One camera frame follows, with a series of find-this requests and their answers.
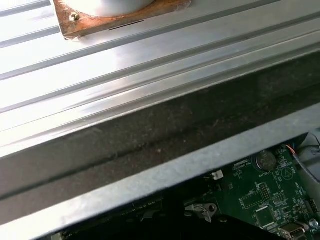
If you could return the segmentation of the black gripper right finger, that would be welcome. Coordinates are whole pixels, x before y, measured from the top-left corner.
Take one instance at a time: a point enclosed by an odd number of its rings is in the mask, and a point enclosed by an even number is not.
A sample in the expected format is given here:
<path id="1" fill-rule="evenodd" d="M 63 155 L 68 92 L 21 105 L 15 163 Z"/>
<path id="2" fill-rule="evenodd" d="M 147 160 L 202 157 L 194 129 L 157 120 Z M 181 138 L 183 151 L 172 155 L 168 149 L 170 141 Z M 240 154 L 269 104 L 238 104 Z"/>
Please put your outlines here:
<path id="1" fill-rule="evenodd" d="M 186 210 L 192 204 L 203 205 L 206 217 L 196 210 Z M 215 197 L 185 200 L 175 196 L 174 238 L 176 240 L 280 240 L 281 237 L 255 225 L 220 213 Z"/>

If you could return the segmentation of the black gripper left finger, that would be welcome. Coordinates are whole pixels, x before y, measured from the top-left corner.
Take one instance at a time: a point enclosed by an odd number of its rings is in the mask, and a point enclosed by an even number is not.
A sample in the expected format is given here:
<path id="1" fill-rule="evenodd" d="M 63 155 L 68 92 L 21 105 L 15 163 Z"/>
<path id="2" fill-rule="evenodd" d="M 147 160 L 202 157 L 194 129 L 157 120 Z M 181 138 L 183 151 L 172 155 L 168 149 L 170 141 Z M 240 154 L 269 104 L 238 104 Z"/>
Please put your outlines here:
<path id="1" fill-rule="evenodd" d="M 160 207 L 146 211 L 141 220 L 132 227 L 132 240 L 168 240 L 175 225 L 175 194 L 162 195 Z"/>

